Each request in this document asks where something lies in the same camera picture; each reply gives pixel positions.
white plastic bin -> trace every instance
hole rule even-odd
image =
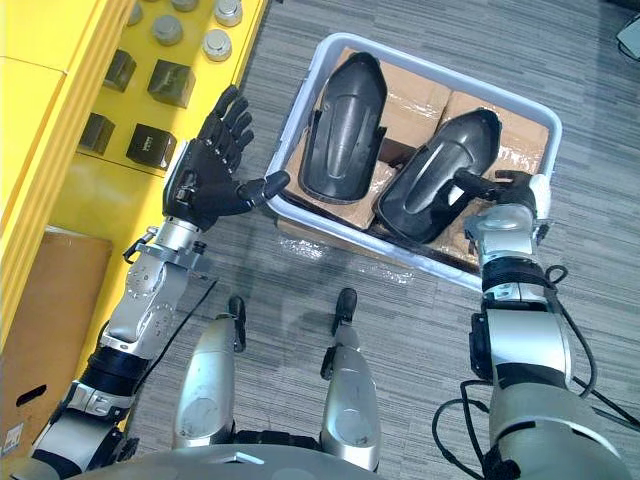
[[[309,66],[309,71],[300,86],[298,96],[285,123],[267,174],[271,174],[285,167],[291,153],[300,141],[302,131],[308,124],[309,115],[311,114],[316,99],[331,75],[340,54],[346,47],[369,52],[382,61],[434,80],[446,85],[452,90],[467,92],[544,125],[549,129],[549,139],[542,161],[540,162],[538,173],[551,177],[560,144],[560,137],[562,136],[562,123],[558,116],[549,108],[488,83],[476,80],[475,78],[462,75],[448,68],[348,33],[330,35],[320,42],[318,48],[316,48],[313,59],[311,60],[311,65]],[[481,280],[477,275],[410,252],[387,241],[374,238],[364,232],[292,205],[282,197],[276,197],[270,200],[269,206],[278,215],[295,222],[334,235],[375,253],[385,255],[459,285],[473,290],[481,289]]]

yellow shelf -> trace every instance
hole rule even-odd
[[[6,32],[0,39],[2,346],[46,224],[111,240],[114,254],[79,372],[122,294],[128,265],[120,252],[162,220],[164,172],[125,155],[135,124],[170,131],[178,141],[197,134],[223,89],[240,82],[267,0],[243,0],[243,20],[232,28],[216,24],[212,0],[200,0],[186,13],[175,11],[169,0],[141,1],[143,19],[126,27],[133,3],[4,0],[0,10]],[[161,46],[151,36],[153,20],[162,14],[182,23],[184,36],[175,46]],[[201,50],[211,28],[231,37],[232,55],[224,62],[208,60]],[[137,63],[123,93],[101,88],[116,48]],[[159,103],[147,93],[157,59],[192,68],[196,82],[186,109]],[[103,156],[74,153],[91,111],[115,124]]]
[[[130,0],[8,0],[0,7],[0,348],[131,6]]]

gray carpet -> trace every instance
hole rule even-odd
[[[571,275],[561,298],[583,327],[600,367],[599,387],[640,415],[640,66],[623,58],[615,34],[633,15],[596,0],[285,0],[264,19],[244,85],[256,139],[240,176],[271,159],[317,43],[348,31],[416,54],[540,101],[565,133],[553,177],[556,220],[546,264]],[[387,478],[467,478],[431,438],[437,406],[473,378],[467,333],[479,295],[427,274],[391,267],[287,237],[269,212],[219,221],[207,234],[219,285],[200,313],[244,296],[248,347],[237,357],[236,421],[242,429],[316,436],[327,384],[318,372],[340,289],[360,295],[356,324],[379,392]],[[193,282],[188,309],[206,284]],[[187,325],[151,375],[130,424],[139,454],[168,449],[181,378],[206,318]],[[576,345],[577,373],[587,377]],[[481,388],[474,397],[488,398]],[[483,448],[487,420],[476,416]],[[607,424],[610,440],[640,479],[640,436]],[[477,466],[460,410],[442,437]]]

brown cardboard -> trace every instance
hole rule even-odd
[[[0,448],[22,424],[7,467],[24,456],[73,380],[94,305],[111,255],[111,242],[47,229],[2,352]],[[46,385],[22,406],[17,398]]]
[[[336,63],[342,65],[355,50],[345,48]],[[379,159],[390,164],[408,160],[436,131],[451,90],[390,63],[380,62],[387,99],[380,126],[387,133]]]
[[[329,214],[329,216],[339,219],[354,228],[365,230],[373,221],[373,204],[393,179],[395,169],[386,163],[376,162],[373,177],[371,178],[371,184],[369,185],[369,191],[362,200],[355,203],[348,205],[334,205],[316,200],[304,193],[302,188],[300,188],[300,183],[298,182],[298,173],[300,172],[300,166],[302,165],[304,148],[307,142],[307,133],[308,129],[305,129],[302,132],[300,142],[291,154],[291,158],[287,163],[286,171],[291,176],[291,181],[285,188],[285,194],[294,197],[306,206],[321,210],[322,212]]]
[[[441,123],[481,107],[494,111],[502,123],[498,158],[483,177],[495,180],[496,170],[520,170],[530,174],[536,173],[549,137],[547,127],[464,92],[451,94]],[[481,200],[471,202],[451,225],[428,246],[477,268],[477,257],[469,252],[469,242],[464,236],[464,219],[481,212],[488,205],[490,204]]]

robot leg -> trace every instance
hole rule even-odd
[[[335,345],[327,350],[321,371],[330,384],[320,445],[327,453],[373,471],[380,458],[380,420],[376,386],[351,325],[356,302],[355,290],[342,290],[333,326]]]
[[[173,448],[229,443],[233,435],[234,352],[244,350],[245,310],[229,300],[196,345],[182,384],[173,429]]]

